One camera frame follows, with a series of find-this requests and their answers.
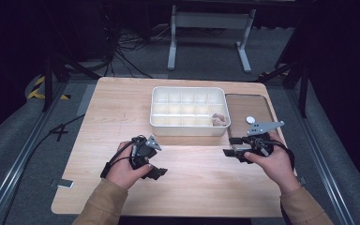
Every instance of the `table leg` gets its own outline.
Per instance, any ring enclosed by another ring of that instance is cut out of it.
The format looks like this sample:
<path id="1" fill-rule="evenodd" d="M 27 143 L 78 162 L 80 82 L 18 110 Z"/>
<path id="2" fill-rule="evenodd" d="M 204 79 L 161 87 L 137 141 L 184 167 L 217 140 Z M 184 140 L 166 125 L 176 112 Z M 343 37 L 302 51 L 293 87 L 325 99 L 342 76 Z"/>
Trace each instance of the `table leg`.
<path id="1" fill-rule="evenodd" d="M 238 49 L 238 54 L 242 62 L 242 67 L 246 73 L 251 72 L 250 64 L 248 61 L 247 53 L 245 52 L 245 46 L 247 45 L 248 36 L 250 33 L 250 28 L 252 27 L 254 16 L 256 13 L 256 9 L 252 9 L 249 13 L 249 17 L 247 18 L 247 24 L 245 25 L 245 32 L 242 41 L 236 42 L 236 47 Z"/>
<path id="2" fill-rule="evenodd" d="M 169 49 L 168 70 L 174 70 L 176 61 L 176 6 L 172 6 L 172 22 L 171 22 L 171 48 Z"/>

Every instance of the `metal stand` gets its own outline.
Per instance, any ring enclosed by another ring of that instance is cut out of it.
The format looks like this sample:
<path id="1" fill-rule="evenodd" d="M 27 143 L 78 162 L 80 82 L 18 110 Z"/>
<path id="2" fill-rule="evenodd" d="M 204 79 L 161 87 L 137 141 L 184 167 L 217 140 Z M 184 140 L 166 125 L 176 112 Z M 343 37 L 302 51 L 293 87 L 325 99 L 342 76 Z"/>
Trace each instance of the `metal stand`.
<path id="1" fill-rule="evenodd" d="M 76 68 L 94 80 L 100 78 L 96 73 L 83 67 L 79 63 L 73 62 L 63 55 L 52 53 L 45 62 L 45 105 L 43 106 L 43 112 L 46 112 L 53 102 L 53 74 L 60 83 L 67 83 L 69 80 L 69 74 L 65 64 Z"/>
<path id="2" fill-rule="evenodd" d="M 250 28 L 253 24 L 255 9 L 249 14 L 225 14 L 225 13 L 199 13 L 199 12 L 177 12 L 176 6 L 172 6 L 172 39 L 169 49 L 168 70 L 174 70 L 176 60 L 176 28 L 177 27 L 201 27 L 201 28 L 226 28 L 243 29 L 244 36 L 241 41 L 236 42 L 236 48 L 246 73 L 251 72 L 245 46 L 247 44 Z"/>
<path id="3" fill-rule="evenodd" d="M 299 110 L 304 118 L 306 118 L 306 100 L 308 90 L 308 63 L 306 61 L 295 62 L 289 65 L 279 67 L 278 69 L 266 74 L 264 77 L 259 78 L 254 83 L 265 83 L 276 76 L 289 70 L 288 76 L 282 82 L 285 89 L 294 89 L 297 82 L 300 82 L 300 93 L 299 93 Z"/>

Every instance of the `sleeve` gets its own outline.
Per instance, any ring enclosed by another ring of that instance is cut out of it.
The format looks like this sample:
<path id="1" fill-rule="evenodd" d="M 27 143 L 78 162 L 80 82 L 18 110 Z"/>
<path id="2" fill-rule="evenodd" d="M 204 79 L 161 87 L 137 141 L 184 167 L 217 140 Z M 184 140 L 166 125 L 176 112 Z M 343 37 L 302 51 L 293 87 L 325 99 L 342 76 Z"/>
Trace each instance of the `sleeve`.
<path id="1" fill-rule="evenodd" d="M 280 200 L 293 225 L 333 224 L 321 206 L 304 187 L 280 196 Z"/>
<path id="2" fill-rule="evenodd" d="M 101 179 L 73 224 L 117 224 L 128 191 Z"/>

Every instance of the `black cable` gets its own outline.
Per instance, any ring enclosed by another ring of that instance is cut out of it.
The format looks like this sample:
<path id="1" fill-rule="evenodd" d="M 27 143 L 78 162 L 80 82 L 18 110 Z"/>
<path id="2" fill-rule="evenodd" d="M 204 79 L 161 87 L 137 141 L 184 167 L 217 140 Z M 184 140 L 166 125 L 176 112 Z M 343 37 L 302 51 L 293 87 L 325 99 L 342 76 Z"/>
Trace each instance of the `black cable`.
<path id="1" fill-rule="evenodd" d="M 123 146 L 121 149 L 119 149 L 115 155 L 113 155 L 113 157 L 110 159 L 110 165 L 112 166 L 116 161 L 114 161 L 116 158 L 118 158 L 119 155 L 121 155 L 121 153 L 123 153 L 125 151 L 125 149 L 127 149 L 127 147 L 129 147 L 131 144 L 135 143 L 133 140 L 130 142 L 127 142 L 127 144 L 125 144 L 125 146 Z"/>
<path id="2" fill-rule="evenodd" d="M 72 123 L 72 122 L 74 122 L 74 121 L 76 121 L 76 120 L 78 120 L 78 119 L 80 119 L 80 118 L 82 118 L 82 117 L 84 117 L 84 114 L 76 117 L 75 119 L 72 119 L 72 120 L 66 122 L 65 124 L 61 124 L 61 125 L 53 128 L 53 129 L 51 129 L 51 130 L 49 131 L 49 133 L 48 133 L 45 137 L 43 137 L 43 138 L 39 141 L 39 143 L 34 147 L 34 149 L 32 150 L 31 154 L 28 156 L 27 160 L 25 161 L 24 167 L 23 167 L 22 170 L 20 171 L 20 175 L 19 175 L 18 182 L 17 182 L 16 186 L 14 187 L 13 193 L 11 194 L 11 200 L 10 200 L 10 202 L 9 202 L 9 204 L 8 204 L 7 211 L 6 211 L 5 216 L 4 216 L 4 218 L 3 218 L 3 221 L 2 221 L 2 224 L 3 224 L 3 225 L 4 225 L 4 224 L 7 222 L 7 220 L 8 220 L 8 214 L 9 214 L 9 212 L 10 212 L 11 206 L 12 206 L 13 203 L 14 203 L 14 200 L 15 200 L 15 198 L 16 198 L 17 192 L 19 191 L 20 183 L 22 182 L 25 169 L 27 168 L 28 163 L 30 162 L 32 156 L 33 156 L 33 155 L 35 154 L 35 152 L 37 151 L 38 147 L 43 143 L 43 141 L 45 141 L 45 140 L 46 140 L 51 134 L 53 134 L 55 131 L 57 131 L 58 129 L 60 129 L 60 128 L 62 128 L 62 127 L 65 127 L 66 125 L 68 125 L 68 124 L 70 124 L 70 123 Z"/>
<path id="3" fill-rule="evenodd" d="M 128 60 L 126 59 L 126 57 L 125 57 L 121 52 L 119 52 L 118 50 L 115 50 L 115 51 L 116 51 L 119 55 L 121 55 L 121 57 L 122 57 L 123 59 L 125 59 L 129 64 L 131 64 L 134 68 L 136 68 L 136 70 L 139 71 L 142 75 L 144 75 L 144 76 L 146 76 L 146 77 L 148 77 L 148 78 L 153 79 L 152 76 L 150 76 L 150 75 L 142 72 L 142 71 L 139 70 L 136 66 L 134 66 L 130 61 L 128 61 Z"/>
<path id="4" fill-rule="evenodd" d="M 111 66 L 111 73 L 112 73 L 112 76 L 114 77 L 115 76 L 115 73 L 113 72 L 113 59 L 110 63 L 110 66 Z"/>
<path id="5" fill-rule="evenodd" d="M 124 44 L 132 43 L 132 42 L 134 43 L 132 47 L 124 46 Z M 130 40 L 121 41 L 119 43 L 119 48 L 122 51 L 130 52 L 130 51 L 134 51 L 134 50 L 140 50 L 140 49 L 144 48 L 147 44 L 148 44 L 148 42 L 143 40 L 142 38 L 134 38 L 134 39 L 130 39 Z"/>
<path id="6" fill-rule="evenodd" d="M 270 142 L 262 142 L 262 143 L 269 143 L 269 144 L 276 145 L 285 151 L 289 150 L 282 142 L 279 142 L 279 141 L 271 140 Z"/>
<path id="7" fill-rule="evenodd" d="M 121 61 L 121 63 L 124 65 L 125 68 L 127 68 L 127 70 L 128 70 L 129 73 L 130 73 L 130 76 L 132 76 L 132 77 L 134 77 L 134 78 L 137 78 L 136 76 L 133 75 L 133 73 L 131 72 L 130 68 L 127 67 L 127 65 L 125 64 L 125 62 L 124 62 L 122 59 L 120 59 L 118 56 L 116 56 L 116 58 L 119 59 L 119 61 Z"/>
<path id="8" fill-rule="evenodd" d="M 113 163 L 111 164 L 111 166 L 113 166 L 115 163 L 117 163 L 118 161 L 123 160 L 123 159 L 129 159 L 129 158 L 145 158 L 145 157 L 147 157 L 147 156 L 120 157 L 120 158 L 117 159 L 115 162 L 113 162 Z"/>
<path id="9" fill-rule="evenodd" d="M 104 75 L 103 75 L 103 77 L 105 77 L 105 76 L 107 76 L 107 71 L 108 71 L 108 67 L 110 66 L 110 64 L 107 64 L 107 66 L 106 66 L 106 70 L 104 71 Z"/>

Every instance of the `hand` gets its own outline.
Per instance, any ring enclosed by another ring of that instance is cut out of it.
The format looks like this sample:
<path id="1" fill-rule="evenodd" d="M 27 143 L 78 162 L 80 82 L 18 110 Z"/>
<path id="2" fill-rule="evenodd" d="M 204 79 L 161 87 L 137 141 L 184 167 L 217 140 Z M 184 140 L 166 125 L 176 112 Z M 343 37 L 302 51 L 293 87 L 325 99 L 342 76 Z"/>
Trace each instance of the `hand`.
<path id="1" fill-rule="evenodd" d="M 127 143 L 121 142 L 119 144 L 118 150 L 124 147 Z M 106 179 L 115 183 L 117 186 L 125 189 L 131 188 L 136 181 L 141 178 L 142 176 L 148 174 L 153 169 L 151 164 L 143 165 L 141 168 L 137 170 L 133 170 L 130 165 L 129 159 L 126 157 L 130 156 L 131 149 L 133 144 L 131 144 L 125 151 L 123 151 L 116 160 L 119 158 L 124 158 L 117 161 L 111 167 L 110 171 L 108 172 Z"/>
<path id="2" fill-rule="evenodd" d="M 283 143 L 275 133 L 269 133 L 270 139 Z M 274 145 L 274 151 L 269 157 L 261 157 L 246 152 L 245 158 L 262 167 L 267 176 L 276 182 L 282 194 L 299 189 L 301 186 L 294 176 L 291 160 L 284 149 Z"/>

